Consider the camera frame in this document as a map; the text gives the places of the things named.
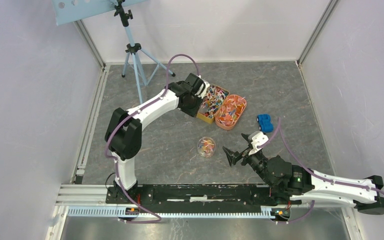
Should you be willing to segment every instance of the tripod leg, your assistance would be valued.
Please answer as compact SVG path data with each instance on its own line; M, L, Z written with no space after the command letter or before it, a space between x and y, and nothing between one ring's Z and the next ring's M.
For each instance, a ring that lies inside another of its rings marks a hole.
M134 69L134 77L136 78L136 86L137 86L137 92L139 93L139 101L140 104L143 104L144 101L142 100L142 91L141 91L141 83L139 82L139 75L138 75L138 65L136 64L136 57L133 57L133 69Z
M147 77L145 76L144 68L142 67L142 63L141 63L141 60L139 59L138 53L136 53L134 57L136 58L136 63L137 63L137 68L139 68L139 73L142 76L143 85L147 86L148 80L147 80Z
M129 64L129 56L130 56L130 52L126 53L126 60L124 61L123 73L121 74L122 78L126 76L126 68L127 68L127 65Z
M164 70L167 70L167 67L164 66L160 61L158 61L154 56L152 56L149 52L147 52L145 49L141 49L141 51L147 55L150 59L152 59L154 62L156 62L158 65L160 65ZM168 73L171 74L173 77L176 76L176 74L174 72L172 72L171 70L168 70Z

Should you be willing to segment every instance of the orange tray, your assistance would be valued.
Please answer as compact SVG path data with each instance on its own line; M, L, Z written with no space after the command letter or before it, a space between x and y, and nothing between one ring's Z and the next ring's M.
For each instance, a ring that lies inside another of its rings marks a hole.
M233 129L246 107L244 97L235 94L227 96L215 115L215 124L224 130Z

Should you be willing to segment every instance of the light blue tripod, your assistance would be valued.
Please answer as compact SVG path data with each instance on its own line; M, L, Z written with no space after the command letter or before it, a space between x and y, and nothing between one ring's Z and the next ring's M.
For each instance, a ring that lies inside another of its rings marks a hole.
M130 44L127 45L126 58L125 58L125 62L124 62L123 73L121 76L123 78L126 76L127 66L130 66L134 69L134 76L136 78L137 92L139 93L140 104L142 104L144 101L142 100L142 91L141 91L141 83L139 81L139 76L142 78L143 84L145 86L148 86L151 79L154 77L155 73L157 72L158 68L162 67L164 70L167 70L167 67L164 66L160 61L158 61L154 56L152 56L148 51L143 49L139 43L135 43L135 41L133 41L132 32L130 31L129 26L125 26L124 29L126 31L128 41L130 42ZM147 79L147 77L145 76L144 68L142 67L141 60L139 59L138 51L142 51L142 53L144 53L146 56L148 56L150 59L152 59L154 62L157 63L155 70L153 71L153 73L151 74L149 79ZM132 58L133 58L133 66L129 63L130 55L132 55ZM174 72L172 72L170 70L168 70L168 72L173 77L176 76L176 74Z

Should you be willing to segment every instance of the aluminum frame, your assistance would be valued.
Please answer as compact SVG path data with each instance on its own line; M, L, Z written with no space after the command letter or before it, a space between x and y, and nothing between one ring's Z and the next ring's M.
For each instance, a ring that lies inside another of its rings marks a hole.
M301 65L304 60L307 58L310 50L313 48L314 43L317 41L317 38L320 35L320 32L325 27L326 23L329 20L329 17L331 16L332 12L334 11L335 7L337 6L339 0L330 0L330 2L327 4L326 9L324 10L323 14L321 15L320 20L318 21L317 25L315 26L314 31L312 32L310 38L308 39L307 44L304 47L304 50L302 50L301 55L299 56L296 63L298 65Z
M104 90L107 84L107 78L110 71L110 65L106 66L96 85L95 95L93 97L92 106L90 108L89 118L84 130L84 135L81 141L81 145L77 150L77 164L74 166L72 172L71 183L74 183L77 176L83 176L85 173L86 164L88 162L89 151L92 145L92 139L95 133L95 127L98 120L99 111L101 108L102 98L104 97Z
M75 27L77 28L78 32L80 33L83 40L87 43L87 46L89 47L90 51L93 54L93 57L95 58L98 65L104 69L106 64L101 56L101 54L98 51L97 46L95 45L94 41L92 40L91 35L88 32L88 29L85 26L85 23L83 20L77 20L74 22Z
M134 204L107 204L107 188L105 185L83 185L83 184L62 184L56 199L52 213L52 224L46 233L46 240L61 239L67 217L123 217L126 208L135 208ZM278 205L276 208L285 208L286 205ZM293 205L292 208L308 208L309 204ZM337 207L330 204L315 204L315 208ZM248 218L248 219L270 219L268 212L272 209L269 206L261 206L261 214L161 214L163 218ZM342 208L346 226L351 240L362 240L358 226L354 219L352 208ZM138 218L149 218L144 213Z

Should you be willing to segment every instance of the clear bowl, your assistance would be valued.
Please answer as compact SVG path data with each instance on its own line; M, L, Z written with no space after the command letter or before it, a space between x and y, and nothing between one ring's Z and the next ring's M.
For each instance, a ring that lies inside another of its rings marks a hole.
M216 141L211 137L205 136L198 141L196 148L199 155L210 158L216 151Z

